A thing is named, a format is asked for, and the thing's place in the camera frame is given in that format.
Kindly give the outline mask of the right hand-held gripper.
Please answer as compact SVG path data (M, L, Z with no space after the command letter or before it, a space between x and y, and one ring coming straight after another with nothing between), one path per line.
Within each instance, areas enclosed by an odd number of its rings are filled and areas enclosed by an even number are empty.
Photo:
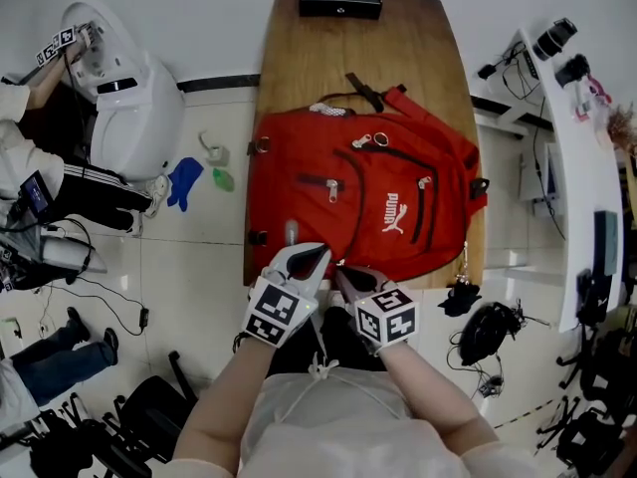
M349 308L354 307L358 334L376 356L419 332L419 303L384 273L367 267L338 266L334 276ZM357 292L375 293L357 300Z

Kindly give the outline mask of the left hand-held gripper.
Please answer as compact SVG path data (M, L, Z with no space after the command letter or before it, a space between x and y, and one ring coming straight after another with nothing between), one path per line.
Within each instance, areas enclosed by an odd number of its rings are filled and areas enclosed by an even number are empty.
M330 261L324 243L282 248L249 293L242 331L280 348L318 308L317 292Z

